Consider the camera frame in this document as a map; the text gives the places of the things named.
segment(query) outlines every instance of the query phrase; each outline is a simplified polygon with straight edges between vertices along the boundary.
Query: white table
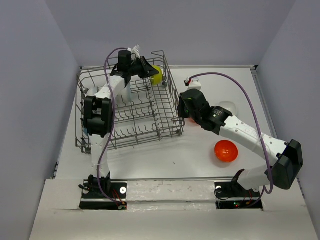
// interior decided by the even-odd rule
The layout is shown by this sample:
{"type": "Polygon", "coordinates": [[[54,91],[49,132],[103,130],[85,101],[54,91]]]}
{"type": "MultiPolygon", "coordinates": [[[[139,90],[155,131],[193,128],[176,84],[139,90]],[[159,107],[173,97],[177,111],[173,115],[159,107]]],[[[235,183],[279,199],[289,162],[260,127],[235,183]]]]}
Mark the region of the white table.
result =
{"type": "MultiPolygon", "coordinates": [[[[250,68],[172,68],[171,72],[179,92],[186,90],[183,81],[194,74],[220,72],[235,78],[243,85],[253,102],[261,130],[271,135],[250,68]]],[[[234,102],[238,109],[238,117],[248,125],[255,126],[245,96],[233,82],[220,76],[203,76],[200,81],[202,91],[211,105],[214,106],[221,101],[234,102]]],[[[233,177],[239,169],[265,164],[261,158],[239,144],[239,156],[236,161],[219,162],[213,154],[213,149],[222,139],[187,120],[181,137],[110,151],[108,158],[111,177],[233,177]]],[[[31,240],[317,239],[297,181],[290,190],[275,188],[272,195],[265,195],[262,199],[264,211],[216,210],[212,203],[194,208],[181,205],[171,208],[168,205],[163,208],[157,206],[158,210],[148,206],[144,209],[128,207],[127,211],[79,210],[81,190],[77,186],[88,177],[90,170],[90,155],[82,154],[80,149],[75,147],[73,109],[59,158],[56,179],[46,181],[31,240]]]]}

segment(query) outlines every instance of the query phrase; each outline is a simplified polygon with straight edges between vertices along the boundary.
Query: wire rack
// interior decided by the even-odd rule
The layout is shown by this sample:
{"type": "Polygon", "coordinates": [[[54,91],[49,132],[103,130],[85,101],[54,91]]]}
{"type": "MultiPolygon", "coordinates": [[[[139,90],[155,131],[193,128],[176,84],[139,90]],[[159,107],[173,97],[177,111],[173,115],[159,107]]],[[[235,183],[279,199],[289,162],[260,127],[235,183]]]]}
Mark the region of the wire rack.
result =
{"type": "MultiPolygon", "coordinates": [[[[108,150],[161,141],[164,138],[181,136],[185,121],[178,118],[179,94],[164,51],[154,51],[151,65],[162,69],[162,83],[152,85],[149,78],[133,77],[130,82],[131,102],[116,97],[115,127],[108,150]]],[[[107,72],[110,74],[118,58],[110,58],[107,72]]],[[[83,127],[84,100],[90,88],[98,90],[106,83],[104,67],[83,69],[77,75],[75,98],[75,145],[82,153],[91,153],[91,144],[83,127]]]]}

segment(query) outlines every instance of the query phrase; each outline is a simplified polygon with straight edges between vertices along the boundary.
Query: metal dish rack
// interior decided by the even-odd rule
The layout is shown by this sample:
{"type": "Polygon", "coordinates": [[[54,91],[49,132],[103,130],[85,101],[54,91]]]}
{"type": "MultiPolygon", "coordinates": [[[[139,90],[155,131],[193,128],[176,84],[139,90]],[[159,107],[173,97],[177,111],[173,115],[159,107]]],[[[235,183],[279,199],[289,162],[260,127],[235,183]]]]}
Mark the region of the metal dish rack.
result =
{"type": "MultiPolygon", "coordinates": [[[[181,136],[185,121],[178,118],[179,93],[171,74],[164,51],[154,51],[151,65],[162,69],[162,83],[152,85],[149,78],[132,78],[131,102],[116,97],[115,128],[108,150],[133,147],[164,138],[181,136]]],[[[108,74],[117,63],[117,57],[107,63],[108,74]]],[[[83,127],[84,100],[92,87],[100,89],[106,83],[104,67],[83,69],[77,75],[75,97],[75,145],[82,153],[91,153],[90,139],[83,127]]]]}

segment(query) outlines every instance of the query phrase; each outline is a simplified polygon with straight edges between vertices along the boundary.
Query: metal frame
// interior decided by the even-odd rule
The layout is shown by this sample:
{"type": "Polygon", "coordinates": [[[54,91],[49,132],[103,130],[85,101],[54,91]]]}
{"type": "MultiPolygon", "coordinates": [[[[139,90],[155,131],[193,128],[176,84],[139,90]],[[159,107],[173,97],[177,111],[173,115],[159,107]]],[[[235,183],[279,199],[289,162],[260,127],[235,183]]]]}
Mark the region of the metal frame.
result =
{"type": "MultiPolygon", "coordinates": [[[[161,141],[163,138],[181,136],[185,121],[178,118],[177,107],[179,93],[171,74],[164,51],[154,51],[153,58],[147,59],[152,65],[162,69],[162,83],[152,85],[149,78],[131,80],[131,102],[125,102],[122,97],[116,98],[115,128],[108,150],[133,147],[161,141]]],[[[113,69],[117,57],[110,58],[107,70],[113,69]]],[[[104,67],[86,68],[77,75],[77,92],[81,99],[75,97],[75,145],[84,154],[91,153],[91,144],[86,129],[83,127],[84,99],[92,87],[101,88],[101,79],[105,78],[104,67]],[[81,134],[78,131],[81,120],[81,134]]]]}

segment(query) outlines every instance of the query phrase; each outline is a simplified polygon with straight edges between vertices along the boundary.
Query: gray wall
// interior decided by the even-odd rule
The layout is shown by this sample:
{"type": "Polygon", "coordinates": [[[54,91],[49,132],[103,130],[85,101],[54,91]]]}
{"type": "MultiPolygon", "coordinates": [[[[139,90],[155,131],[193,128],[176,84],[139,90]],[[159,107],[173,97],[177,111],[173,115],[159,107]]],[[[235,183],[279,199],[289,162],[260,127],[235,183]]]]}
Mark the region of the gray wall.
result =
{"type": "Polygon", "coordinates": [[[0,239],[29,239],[78,65],[44,0],[0,6],[0,239]]]}
{"type": "Polygon", "coordinates": [[[175,65],[257,65],[295,0],[46,0],[81,66],[116,47],[175,65]]]}
{"type": "Polygon", "coordinates": [[[320,233],[320,1],[297,0],[266,52],[258,75],[276,132],[302,144],[300,173],[309,212],[320,233]]]}

